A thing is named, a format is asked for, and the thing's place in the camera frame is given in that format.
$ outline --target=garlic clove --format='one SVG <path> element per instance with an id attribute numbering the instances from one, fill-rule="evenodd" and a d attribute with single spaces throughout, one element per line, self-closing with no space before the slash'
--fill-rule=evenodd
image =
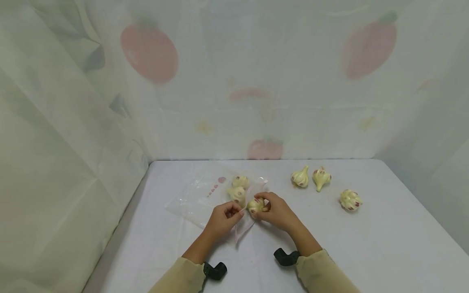
<path id="1" fill-rule="evenodd" d="M 307 187 L 310 179 L 308 177 L 309 167 L 306 165 L 303 170 L 293 172 L 291 175 L 291 181 L 299 187 Z"/>
<path id="2" fill-rule="evenodd" d="M 322 187 L 330 183 L 332 175 L 324 170 L 324 167 L 321 166 L 321 169 L 314 170 L 313 172 L 313 181 L 316 184 L 316 191 L 320 192 Z"/>
<path id="3" fill-rule="evenodd" d="M 265 202 L 263 198 L 255 198 L 248 203 L 246 209 L 249 211 L 249 214 L 254 219 L 257 219 L 257 213 L 261 211 L 267 211 L 268 209 L 265 207 Z"/>
<path id="4" fill-rule="evenodd" d="M 363 204 L 363 200 L 358 193 L 350 189 L 342 191 L 340 194 L 340 205 L 347 211 L 355 211 Z"/>
<path id="5" fill-rule="evenodd" d="M 238 203 L 241 208 L 246 206 L 246 191 L 242 186 L 236 188 L 229 188 L 227 190 L 228 195 L 230 196 L 231 200 L 235 203 Z"/>
<path id="6" fill-rule="evenodd" d="M 245 190 L 248 190 L 250 185 L 249 179 L 246 176 L 235 176 L 231 182 L 231 187 L 243 187 Z"/>

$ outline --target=beige sleeve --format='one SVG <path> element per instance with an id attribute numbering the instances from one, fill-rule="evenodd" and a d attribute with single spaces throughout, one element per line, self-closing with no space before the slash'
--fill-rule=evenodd
<path id="1" fill-rule="evenodd" d="M 148 293 L 198 293 L 204 280 L 203 265 L 180 257 Z"/>
<path id="2" fill-rule="evenodd" d="M 296 269 L 310 293 L 360 293 L 325 250 L 308 257 L 300 256 Z"/>

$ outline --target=forearm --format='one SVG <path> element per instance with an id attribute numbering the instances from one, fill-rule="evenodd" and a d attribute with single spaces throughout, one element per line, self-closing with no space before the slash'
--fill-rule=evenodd
<path id="1" fill-rule="evenodd" d="M 210 233 L 204 230 L 182 257 L 195 264 L 203 264 L 214 244 L 215 239 L 213 239 Z"/>
<path id="2" fill-rule="evenodd" d="M 287 233 L 295 243 L 296 250 L 298 250 L 301 256 L 310 256 L 322 250 L 322 247 L 300 220 L 293 223 Z"/>

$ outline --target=fabric wall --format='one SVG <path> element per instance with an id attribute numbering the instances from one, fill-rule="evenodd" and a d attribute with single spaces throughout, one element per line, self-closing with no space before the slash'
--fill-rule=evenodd
<path id="1" fill-rule="evenodd" d="M 81 292 L 148 167 L 125 79 L 82 15 L 0 3 L 0 292 Z"/>
<path id="2" fill-rule="evenodd" d="M 86 4 L 154 156 L 378 157 L 469 251 L 466 0 Z"/>
<path id="3" fill-rule="evenodd" d="M 156 158 L 378 157 L 468 251 L 468 19 L 466 0 L 3 0 L 0 291 L 79 292 Z"/>
<path id="4" fill-rule="evenodd" d="M 378 158 L 384 160 L 469 253 L 469 30 L 448 69 L 422 93 L 413 119 Z"/>

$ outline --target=yellow star print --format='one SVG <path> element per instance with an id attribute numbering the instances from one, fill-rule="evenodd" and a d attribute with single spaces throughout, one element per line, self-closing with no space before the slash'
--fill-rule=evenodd
<path id="1" fill-rule="evenodd" d="M 207 120 L 202 120 L 199 124 L 196 125 L 196 132 L 203 133 L 205 136 L 208 136 L 210 131 L 213 131 L 213 128 L 208 125 Z"/>
<path id="2" fill-rule="evenodd" d="M 363 130 L 363 132 L 366 132 L 370 127 L 373 126 L 373 124 L 375 124 L 375 121 L 375 116 L 371 116 L 370 118 L 363 118 L 360 121 L 360 124 L 358 124 L 358 129 Z"/>

